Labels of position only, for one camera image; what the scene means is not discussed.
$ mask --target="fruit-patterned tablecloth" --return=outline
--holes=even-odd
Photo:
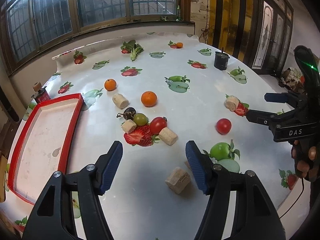
[[[133,39],[144,49],[135,61],[121,49],[124,41]],[[268,112],[287,112],[289,108],[265,102],[264,94],[274,91],[237,59],[230,57],[226,71],[216,69],[213,66],[215,51],[217,49],[200,43],[196,36],[144,33],[90,44],[54,58],[58,71],[46,83],[50,97],[82,93],[86,103],[73,137],[68,172],[95,163],[113,141],[123,144],[123,158],[111,189],[100,197],[115,239],[194,239],[208,197],[198,190],[192,172],[184,164],[185,145],[189,140],[209,153],[216,143],[230,144],[233,140],[234,149],[240,152],[240,158],[235,155],[240,172],[255,171],[276,208],[289,194],[294,164],[291,146],[273,142],[268,127],[249,123],[241,116],[246,107]],[[107,79],[116,81],[116,90],[105,90]],[[140,97],[145,91],[157,95],[155,106],[145,107],[141,103]],[[150,121],[165,116],[168,128],[179,137],[177,142],[172,146],[160,140],[153,143],[146,132],[142,145],[151,146],[127,143],[121,129],[124,119],[116,118],[122,110],[112,102],[115,93],[124,95],[129,106],[145,114]],[[241,107],[235,112],[224,106],[226,95],[236,96],[241,101]],[[33,107],[30,104],[24,119]],[[221,118],[232,123],[227,135],[215,129]],[[22,121],[11,153],[24,124]],[[176,167],[191,175],[191,183],[180,195],[164,182]],[[0,209],[21,229],[33,206],[10,191],[6,196]],[[85,238],[78,199],[76,194],[73,196],[78,235]]]

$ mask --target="tangerine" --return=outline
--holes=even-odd
[[[110,79],[107,79],[104,83],[104,88],[108,91],[112,91],[112,90],[115,90],[117,87],[117,83],[114,79],[110,78]]]
[[[178,47],[179,49],[181,49],[181,48],[183,47],[183,43],[182,43],[182,42],[178,42],[178,43],[177,43],[177,47]]]
[[[141,96],[141,102],[144,106],[154,106],[157,102],[157,95],[152,91],[144,92]]]

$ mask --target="small bottle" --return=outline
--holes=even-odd
[[[46,87],[42,88],[40,82],[37,82],[33,85],[33,90],[36,92],[32,97],[35,99],[36,103],[39,104],[40,102],[50,100],[50,96],[45,90]]]
[[[178,8],[177,8],[177,19],[176,21],[181,21],[181,11],[180,11],[180,5],[178,5]]]

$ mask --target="black cable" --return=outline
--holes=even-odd
[[[208,25],[208,10],[209,10],[209,0],[207,0],[207,19],[206,19],[205,28],[201,29],[202,34],[199,37],[199,41],[200,41],[201,36],[203,36],[205,44],[208,44],[207,35],[208,35],[209,30],[210,30],[210,26]]]
[[[302,182],[302,191],[299,195],[299,197],[297,198],[297,200],[291,205],[291,207],[280,217],[280,219],[289,212],[289,210],[294,206],[294,204],[298,201],[298,199],[301,197],[302,193],[303,193],[303,190],[304,190],[304,183],[303,183],[303,179],[301,179],[301,182]]]

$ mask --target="red-rimmed tray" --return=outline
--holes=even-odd
[[[8,187],[34,204],[56,170],[65,173],[72,136],[84,100],[80,93],[36,105],[12,153]]]

